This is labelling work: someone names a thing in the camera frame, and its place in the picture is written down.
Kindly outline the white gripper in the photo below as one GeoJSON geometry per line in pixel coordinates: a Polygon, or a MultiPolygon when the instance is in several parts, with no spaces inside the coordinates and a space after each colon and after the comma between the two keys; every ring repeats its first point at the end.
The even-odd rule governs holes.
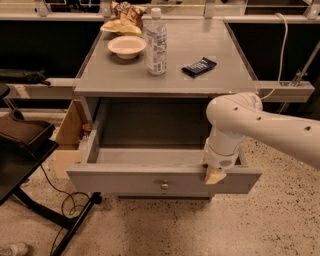
{"type": "Polygon", "coordinates": [[[225,171],[234,167],[239,156],[239,146],[231,145],[227,153],[215,147],[209,139],[206,139],[202,164],[207,165],[205,183],[214,185],[223,180],[227,174],[225,171]]]}

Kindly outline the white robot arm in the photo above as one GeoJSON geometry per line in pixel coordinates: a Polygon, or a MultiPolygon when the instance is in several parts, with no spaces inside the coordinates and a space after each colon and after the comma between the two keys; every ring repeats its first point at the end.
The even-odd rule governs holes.
{"type": "Polygon", "coordinates": [[[266,112],[262,100],[251,92],[214,98],[207,105],[206,117],[212,125],[203,155],[208,184],[226,178],[247,137],[320,168],[319,121],[266,112]]]}

